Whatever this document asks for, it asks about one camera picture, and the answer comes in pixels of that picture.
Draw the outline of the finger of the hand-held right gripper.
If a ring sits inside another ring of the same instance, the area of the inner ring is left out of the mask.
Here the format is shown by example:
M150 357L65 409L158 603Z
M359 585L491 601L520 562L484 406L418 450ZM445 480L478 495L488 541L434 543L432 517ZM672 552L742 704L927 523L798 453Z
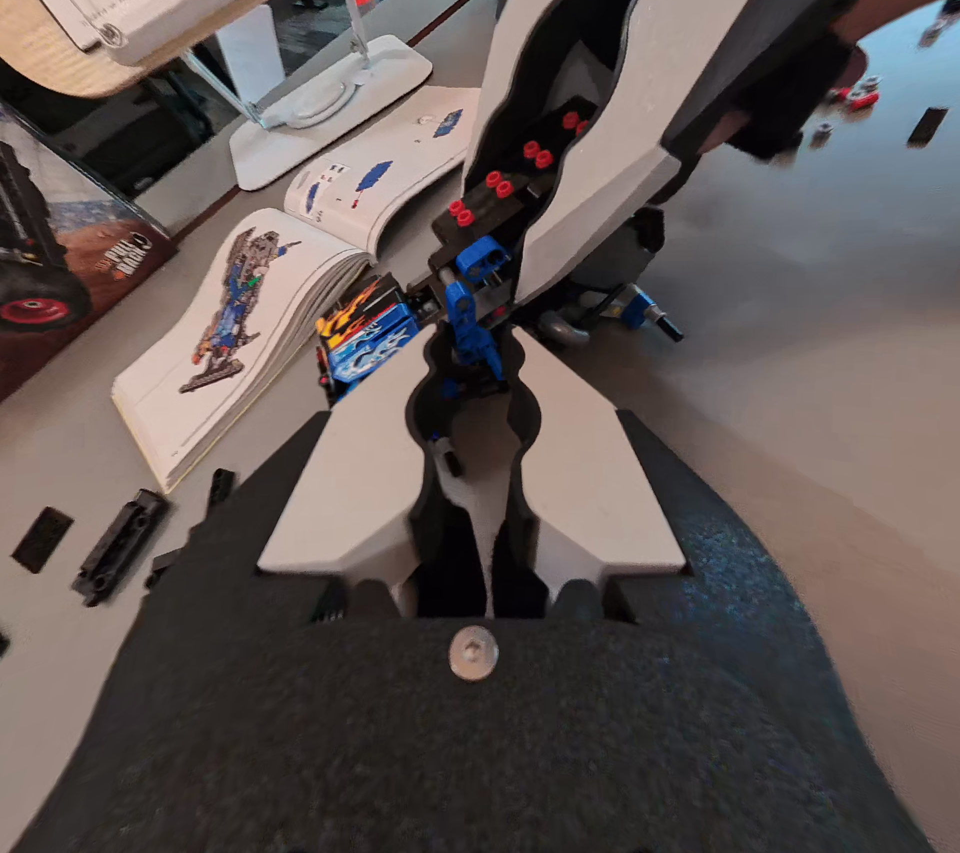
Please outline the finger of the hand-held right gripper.
M612 78L632 1L498 0L479 113L463 162L466 190L493 170L505 170L508 151L520 147L548 106L561 102L555 87L572 55L585 54L601 79Z
M633 1L609 99L563 155L524 236L516 304L576 268L678 172L662 146L666 129L748 1Z

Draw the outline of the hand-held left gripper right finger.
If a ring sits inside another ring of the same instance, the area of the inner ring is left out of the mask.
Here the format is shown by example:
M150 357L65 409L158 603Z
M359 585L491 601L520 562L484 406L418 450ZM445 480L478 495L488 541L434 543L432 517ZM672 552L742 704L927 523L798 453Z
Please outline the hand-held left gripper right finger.
M570 582L678 575L687 566L626 431L603 394L509 329L512 548L556 599Z

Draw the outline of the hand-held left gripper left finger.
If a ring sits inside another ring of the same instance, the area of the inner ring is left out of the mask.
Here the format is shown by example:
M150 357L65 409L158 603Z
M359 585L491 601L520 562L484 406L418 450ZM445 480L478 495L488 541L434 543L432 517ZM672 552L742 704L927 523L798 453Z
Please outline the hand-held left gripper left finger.
M445 497L410 410L445 339L428 326L333 407L258 571L396 587L438 559Z

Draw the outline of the black and blue lego truck model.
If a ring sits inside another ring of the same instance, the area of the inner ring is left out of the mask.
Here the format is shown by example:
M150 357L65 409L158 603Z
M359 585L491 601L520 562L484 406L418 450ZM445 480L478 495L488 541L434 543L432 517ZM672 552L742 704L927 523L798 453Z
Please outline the black and blue lego truck model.
M448 320L445 283L462 281L473 293L476 318L499 350L502 379L484 363L462 365L450 331L451 357L441 363L443 413L427 439L451 474L462 465L450 441L450 421L467 400L509 391L501 354L501 327L518 323L559 346L587 343L605 319L631 331L656 328L673 343L684 333L638 286L638 278L666 240L663 206L686 184L699 157L681 164L625 224L571 273L525 306L515 302L524 234L545 209L569 147L587 131L597 107L574 95L548 112L508 151L504 169L489 172L438 215L431 229L439 242L425 277L403 286L391 273L370 269L317 322L318 383L327 403L340 400L383 367L429 324Z

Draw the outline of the blue lego beam piece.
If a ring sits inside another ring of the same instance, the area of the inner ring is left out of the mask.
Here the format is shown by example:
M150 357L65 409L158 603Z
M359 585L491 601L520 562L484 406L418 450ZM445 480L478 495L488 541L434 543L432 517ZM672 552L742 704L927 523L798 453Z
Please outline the blue lego beam piece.
M460 280L444 280L443 284L447 320L458 362L463 366L484 364L495 378L502 379L498 345L491 332L478 323L474 294Z

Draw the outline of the scattered small lego pieces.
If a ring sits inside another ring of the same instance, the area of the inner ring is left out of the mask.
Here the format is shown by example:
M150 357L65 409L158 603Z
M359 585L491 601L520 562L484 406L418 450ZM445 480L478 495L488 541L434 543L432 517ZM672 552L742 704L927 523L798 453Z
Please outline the scattered small lego pieces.
M880 116L907 150L928 148L958 114L958 22L959 0L941 0L871 34L863 75L831 90L822 113L847 125Z

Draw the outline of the open lego instruction booklet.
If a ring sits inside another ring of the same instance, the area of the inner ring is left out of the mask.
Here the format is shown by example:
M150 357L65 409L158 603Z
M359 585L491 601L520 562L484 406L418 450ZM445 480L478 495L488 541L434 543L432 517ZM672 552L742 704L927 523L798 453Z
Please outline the open lego instruction booklet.
M463 163L480 99L479 88L420 88L307 163L280 209L237 224L182 318L112 387L163 492L257 401L321 314L377 261L394 216Z

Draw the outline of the black lego beam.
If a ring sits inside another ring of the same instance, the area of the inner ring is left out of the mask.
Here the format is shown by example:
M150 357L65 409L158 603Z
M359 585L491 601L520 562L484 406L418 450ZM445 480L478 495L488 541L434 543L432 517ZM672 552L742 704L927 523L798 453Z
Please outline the black lego beam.
M84 607L113 595L142 548L165 519L171 504L162 494L140 489L124 503L104 534L81 562L71 589Z

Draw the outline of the black flat lego plate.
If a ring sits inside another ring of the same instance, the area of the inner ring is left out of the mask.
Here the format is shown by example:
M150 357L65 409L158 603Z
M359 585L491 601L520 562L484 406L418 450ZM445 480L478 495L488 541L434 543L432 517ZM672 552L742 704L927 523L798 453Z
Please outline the black flat lego plate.
M10 558L27 572L39 574L73 523L74 519L63 511L51 506L44 507Z

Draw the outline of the lego set cardboard box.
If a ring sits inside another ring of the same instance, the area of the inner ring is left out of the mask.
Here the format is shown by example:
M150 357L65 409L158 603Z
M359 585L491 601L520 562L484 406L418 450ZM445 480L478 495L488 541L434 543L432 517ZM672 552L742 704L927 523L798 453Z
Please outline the lego set cardboard box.
M2 103L2 401L176 252L161 224Z

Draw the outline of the white plastic box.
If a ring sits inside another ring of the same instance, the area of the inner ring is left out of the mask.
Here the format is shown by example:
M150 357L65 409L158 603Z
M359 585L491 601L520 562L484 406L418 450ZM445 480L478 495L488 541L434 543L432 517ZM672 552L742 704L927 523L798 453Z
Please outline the white plastic box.
M215 34L237 96L259 103L285 79L274 14L260 4Z

